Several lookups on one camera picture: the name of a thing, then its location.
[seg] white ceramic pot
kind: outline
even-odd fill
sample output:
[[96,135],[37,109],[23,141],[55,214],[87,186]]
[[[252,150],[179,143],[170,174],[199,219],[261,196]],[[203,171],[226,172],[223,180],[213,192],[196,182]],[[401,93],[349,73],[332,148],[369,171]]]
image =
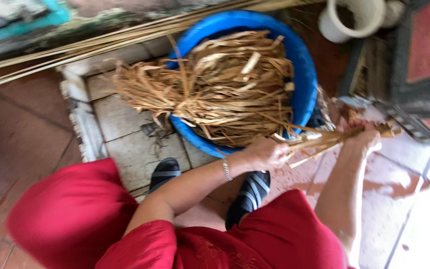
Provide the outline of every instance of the white ceramic pot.
[[[354,16],[355,27],[344,26],[336,12],[336,6],[348,8]],[[384,21],[384,0],[328,0],[321,12],[318,26],[323,36],[335,43],[343,43],[353,37],[363,38],[375,33]]]

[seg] dirt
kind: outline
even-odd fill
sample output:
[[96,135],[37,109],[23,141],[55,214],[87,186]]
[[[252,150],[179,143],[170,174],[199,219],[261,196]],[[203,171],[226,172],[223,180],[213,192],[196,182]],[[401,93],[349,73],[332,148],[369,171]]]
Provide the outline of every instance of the dirt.
[[355,16],[353,15],[353,12],[346,6],[337,5],[336,13],[338,14],[338,18],[344,26],[350,29],[355,28]]

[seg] hand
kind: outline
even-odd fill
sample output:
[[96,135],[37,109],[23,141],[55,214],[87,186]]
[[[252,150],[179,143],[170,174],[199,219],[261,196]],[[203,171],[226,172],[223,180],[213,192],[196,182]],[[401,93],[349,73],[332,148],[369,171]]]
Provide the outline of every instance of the hand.
[[367,120],[354,119],[350,120],[347,124],[344,124],[343,129],[347,130],[359,126],[364,126],[364,131],[355,137],[346,139],[344,145],[361,147],[361,150],[366,154],[366,156],[371,154],[373,151],[380,150],[381,135],[371,122]]
[[286,143],[262,137],[242,150],[240,155],[248,162],[249,171],[267,171],[286,162],[289,152]]

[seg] blue object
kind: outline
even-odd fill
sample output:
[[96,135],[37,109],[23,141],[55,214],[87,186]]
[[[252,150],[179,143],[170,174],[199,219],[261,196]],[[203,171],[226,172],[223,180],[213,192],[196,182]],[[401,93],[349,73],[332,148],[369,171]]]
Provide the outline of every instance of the blue object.
[[[271,33],[268,38],[271,39],[275,39],[279,35],[285,37],[283,43],[286,48],[286,58],[293,62],[295,72],[293,80],[295,91],[290,98],[290,105],[293,107],[292,123],[304,126],[308,122],[316,102],[316,87],[318,85],[316,71],[313,59],[303,41],[282,22],[256,11],[224,11],[211,15],[192,26],[180,37],[177,46],[181,55],[185,56],[205,38],[210,40],[248,30],[270,30]],[[172,52],[169,58],[176,59],[175,52]],[[178,63],[176,62],[169,64],[171,69],[175,69],[177,66]],[[214,144],[212,141],[197,135],[190,126],[175,116],[171,116],[170,121],[188,142],[212,156],[223,157],[216,148],[226,155],[243,149],[242,147],[231,148]]]
[[49,10],[49,14],[31,22],[17,21],[0,29],[0,40],[13,35],[26,34],[37,28],[60,25],[71,19],[69,10],[57,0],[41,0]]

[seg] wrist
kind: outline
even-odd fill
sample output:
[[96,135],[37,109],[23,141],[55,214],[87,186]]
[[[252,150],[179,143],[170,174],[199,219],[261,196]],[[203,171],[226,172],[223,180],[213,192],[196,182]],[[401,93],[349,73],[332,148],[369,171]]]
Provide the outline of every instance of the wrist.
[[249,157],[246,156],[242,151],[232,153],[230,156],[226,157],[228,162],[228,168],[230,170],[230,177],[234,178],[243,173],[253,171],[252,163]]

